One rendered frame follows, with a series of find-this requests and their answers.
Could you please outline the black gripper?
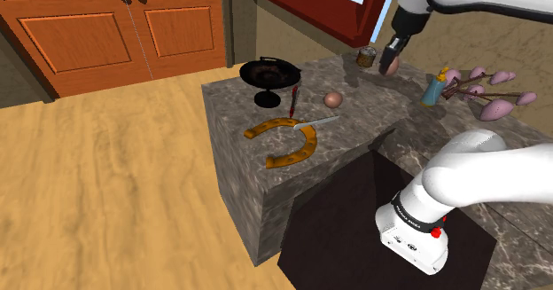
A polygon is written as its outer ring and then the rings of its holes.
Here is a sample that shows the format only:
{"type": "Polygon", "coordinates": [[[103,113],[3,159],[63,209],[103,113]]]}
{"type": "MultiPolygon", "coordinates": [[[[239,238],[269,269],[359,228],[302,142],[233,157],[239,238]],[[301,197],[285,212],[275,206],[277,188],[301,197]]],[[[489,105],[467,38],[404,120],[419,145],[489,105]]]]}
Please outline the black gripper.
{"type": "Polygon", "coordinates": [[[419,34],[429,18],[430,13],[418,14],[408,12],[400,6],[397,8],[392,20],[392,28],[395,34],[392,41],[382,52],[378,68],[379,73],[385,75],[393,59],[399,55],[400,44],[406,45],[411,36],[419,34]]]}

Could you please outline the brown tin can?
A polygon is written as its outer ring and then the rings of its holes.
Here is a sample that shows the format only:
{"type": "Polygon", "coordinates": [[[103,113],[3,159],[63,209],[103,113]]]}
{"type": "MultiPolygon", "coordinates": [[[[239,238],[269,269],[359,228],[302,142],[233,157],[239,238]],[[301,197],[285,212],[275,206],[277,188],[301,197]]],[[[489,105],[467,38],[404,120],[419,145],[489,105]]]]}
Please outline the brown tin can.
{"type": "Polygon", "coordinates": [[[372,67],[378,51],[371,47],[362,47],[357,54],[356,63],[360,67],[372,67]]]}

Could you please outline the blue bottle with yellow cap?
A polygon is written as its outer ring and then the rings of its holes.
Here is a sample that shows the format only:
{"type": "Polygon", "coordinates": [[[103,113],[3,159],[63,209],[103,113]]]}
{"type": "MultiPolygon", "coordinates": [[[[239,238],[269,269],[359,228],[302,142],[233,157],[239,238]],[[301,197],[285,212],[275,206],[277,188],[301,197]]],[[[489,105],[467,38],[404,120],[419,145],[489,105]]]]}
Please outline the blue bottle with yellow cap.
{"type": "Polygon", "coordinates": [[[444,67],[440,70],[440,73],[435,75],[426,90],[424,91],[423,96],[420,99],[420,104],[422,106],[435,106],[438,99],[440,98],[441,92],[447,85],[446,72],[448,67],[444,67]]]}

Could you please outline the red framed window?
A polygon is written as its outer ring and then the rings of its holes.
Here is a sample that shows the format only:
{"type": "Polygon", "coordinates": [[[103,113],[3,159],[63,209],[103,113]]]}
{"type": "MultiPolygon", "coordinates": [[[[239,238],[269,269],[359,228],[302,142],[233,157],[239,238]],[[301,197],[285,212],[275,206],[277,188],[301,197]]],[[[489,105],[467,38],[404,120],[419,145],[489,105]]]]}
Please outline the red framed window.
{"type": "Polygon", "coordinates": [[[385,0],[269,0],[347,45],[370,42],[385,0]]]}

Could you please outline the silver knife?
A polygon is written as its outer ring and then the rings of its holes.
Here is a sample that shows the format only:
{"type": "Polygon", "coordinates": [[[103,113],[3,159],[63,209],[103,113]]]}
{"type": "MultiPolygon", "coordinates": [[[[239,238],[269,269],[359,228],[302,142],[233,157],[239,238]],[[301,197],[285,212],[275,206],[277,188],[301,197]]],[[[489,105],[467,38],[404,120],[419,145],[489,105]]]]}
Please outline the silver knife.
{"type": "Polygon", "coordinates": [[[300,129],[304,129],[308,126],[314,126],[314,125],[324,124],[324,123],[327,123],[327,122],[330,122],[330,121],[335,121],[338,118],[339,118],[339,116],[335,115],[335,116],[332,116],[332,117],[326,117],[326,118],[313,120],[313,121],[299,122],[299,123],[297,123],[293,126],[293,129],[294,130],[300,130],[300,129]]]}

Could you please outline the red and black pen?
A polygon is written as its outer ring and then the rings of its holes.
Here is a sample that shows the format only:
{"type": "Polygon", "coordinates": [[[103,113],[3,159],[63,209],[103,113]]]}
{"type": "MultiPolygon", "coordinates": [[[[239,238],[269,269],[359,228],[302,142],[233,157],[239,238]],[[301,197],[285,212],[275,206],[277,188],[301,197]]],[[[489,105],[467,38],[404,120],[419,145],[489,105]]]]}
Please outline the red and black pen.
{"type": "Polygon", "coordinates": [[[299,87],[296,85],[292,89],[292,102],[291,102],[291,107],[290,107],[290,110],[289,110],[289,117],[290,118],[292,118],[294,116],[295,106],[296,106],[296,103],[297,103],[298,95],[299,95],[299,87]]]}

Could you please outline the golden horseshoe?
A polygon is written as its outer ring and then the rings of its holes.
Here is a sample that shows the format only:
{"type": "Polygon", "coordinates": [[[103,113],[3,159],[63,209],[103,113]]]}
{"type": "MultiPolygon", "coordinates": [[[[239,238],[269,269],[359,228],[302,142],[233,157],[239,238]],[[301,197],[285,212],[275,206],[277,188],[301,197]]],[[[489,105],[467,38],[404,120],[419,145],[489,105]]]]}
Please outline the golden horseshoe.
{"type": "MultiPolygon", "coordinates": [[[[293,118],[275,118],[264,121],[253,128],[246,129],[244,131],[244,137],[248,139],[253,139],[270,129],[274,129],[277,127],[294,127],[295,125],[299,124],[304,124],[304,122],[293,118]]],[[[317,137],[315,129],[311,125],[308,125],[307,127],[301,128],[300,132],[304,135],[306,139],[305,144],[294,153],[289,153],[278,157],[268,156],[266,158],[267,169],[277,169],[299,163],[309,158],[315,152],[315,149],[317,147],[317,137]]]]}

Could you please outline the pink flower branch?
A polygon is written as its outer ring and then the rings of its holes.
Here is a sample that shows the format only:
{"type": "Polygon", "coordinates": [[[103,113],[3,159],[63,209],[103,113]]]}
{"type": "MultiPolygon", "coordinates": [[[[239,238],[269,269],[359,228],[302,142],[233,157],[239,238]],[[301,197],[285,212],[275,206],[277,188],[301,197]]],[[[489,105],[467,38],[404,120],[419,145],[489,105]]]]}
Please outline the pink flower branch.
{"type": "Polygon", "coordinates": [[[482,80],[487,80],[489,86],[510,82],[516,77],[514,72],[497,71],[488,74],[484,67],[474,67],[466,79],[462,78],[459,70],[445,67],[438,78],[445,82],[441,92],[444,99],[458,96],[463,101],[485,100],[479,112],[480,121],[497,121],[509,115],[515,106],[527,106],[537,99],[532,91],[493,93],[487,92],[482,80]]]}

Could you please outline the dark robot stand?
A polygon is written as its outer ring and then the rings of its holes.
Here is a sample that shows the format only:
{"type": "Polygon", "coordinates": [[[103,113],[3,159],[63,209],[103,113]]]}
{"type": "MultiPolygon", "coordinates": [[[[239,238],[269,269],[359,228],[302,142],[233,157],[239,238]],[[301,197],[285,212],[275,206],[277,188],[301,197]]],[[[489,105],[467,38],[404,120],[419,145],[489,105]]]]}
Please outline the dark robot stand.
{"type": "Polygon", "coordinates": [[[295,289],[480,290],[496,240],[458,209],[446,221],[446,265],[433,276],[380,242],[376,209],[411,179],[370,152],[297,197],[278,259],[295,289]]]}

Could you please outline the wooden double door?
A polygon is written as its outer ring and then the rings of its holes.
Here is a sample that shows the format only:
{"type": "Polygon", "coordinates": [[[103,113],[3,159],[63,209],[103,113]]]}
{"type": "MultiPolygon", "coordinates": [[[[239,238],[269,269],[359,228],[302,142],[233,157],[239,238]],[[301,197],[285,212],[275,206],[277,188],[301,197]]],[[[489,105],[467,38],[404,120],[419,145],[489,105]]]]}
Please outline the wooden double door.
{"type": "Polygon", "coordinates": [[[0,27],[54,98],[225,64],[222,0],[0,0],[0,27]]]}

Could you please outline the black pedestal bowl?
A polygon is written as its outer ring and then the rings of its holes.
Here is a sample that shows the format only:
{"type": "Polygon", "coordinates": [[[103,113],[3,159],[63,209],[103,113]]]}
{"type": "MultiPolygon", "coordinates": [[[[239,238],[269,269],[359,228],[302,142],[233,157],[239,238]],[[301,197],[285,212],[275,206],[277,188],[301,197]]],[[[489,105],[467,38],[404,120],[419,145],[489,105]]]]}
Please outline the black pedestal bowl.
{"type": "Polygon", "coordinates": [[[295,65],[277,58],[260,57],[249,61],[239,69],[240,78],[247,84],[261,89],[254,96],[254,103],[262,108],[275,108],[281,98],[273,92],[297,84],[301,70],[295,65]]]}

